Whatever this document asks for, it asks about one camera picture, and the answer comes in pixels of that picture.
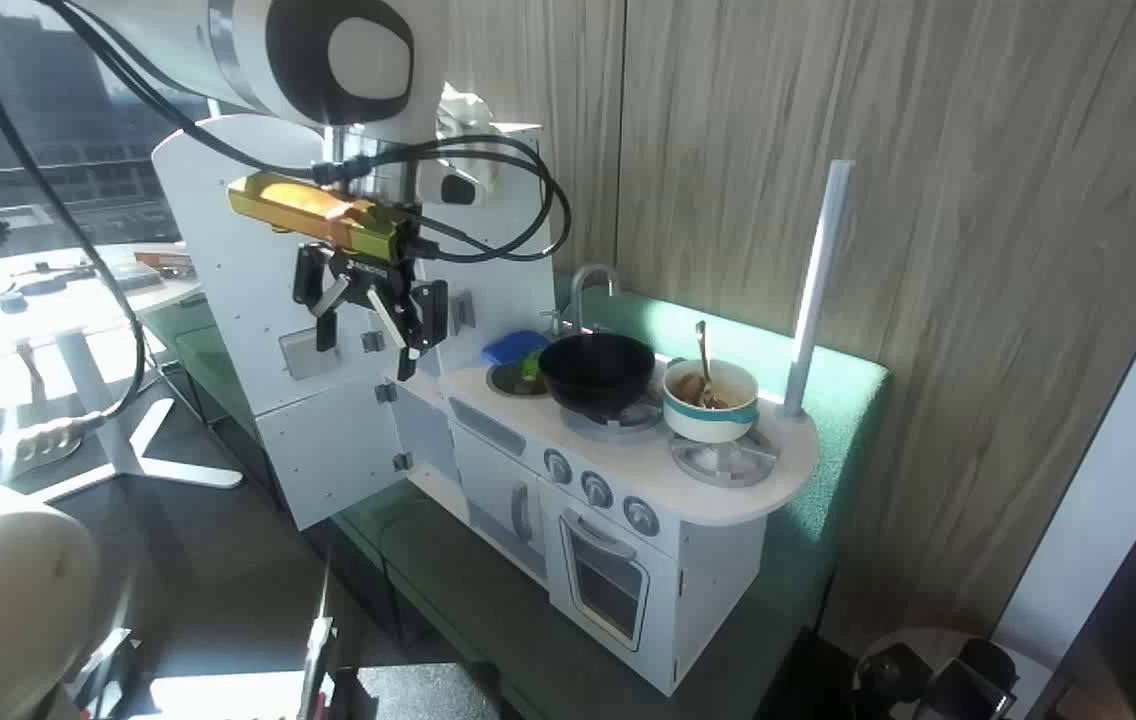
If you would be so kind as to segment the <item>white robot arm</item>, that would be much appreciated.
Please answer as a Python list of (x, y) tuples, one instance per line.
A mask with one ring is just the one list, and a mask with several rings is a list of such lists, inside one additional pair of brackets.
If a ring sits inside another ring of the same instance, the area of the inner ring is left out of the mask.
[(351, 199), (346, 182), (379, 165), (413, 165), (434, 140), (445, 0), (68, 0), (68, 8), (137, 92), (173, 85), (290, 125), (364, 129), (376, 140), (370, 155), (285, 166), (151, 101), (188, 140), (246, 165), (228, 205), (299, 233), (310, 256), (329, 256), (345, 272), (339, 291), (370, 306), (399, 343), (397, 377), (408, 381), (439, 338), (439, 313), (413, 300), (419, 205), (413, 193)]

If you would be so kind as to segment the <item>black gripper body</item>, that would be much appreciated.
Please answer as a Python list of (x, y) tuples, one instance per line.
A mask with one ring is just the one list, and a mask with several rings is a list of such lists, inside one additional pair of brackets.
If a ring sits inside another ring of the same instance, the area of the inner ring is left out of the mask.
[(290, 264), (290, 300), (310, 319), (329, 306), (359, 305), (387, 327), (397, 346), (416, 343), (427, 350), (447, 330), (447, 284), (419, 279), (413, 260), (379, 264), (304, 244)]

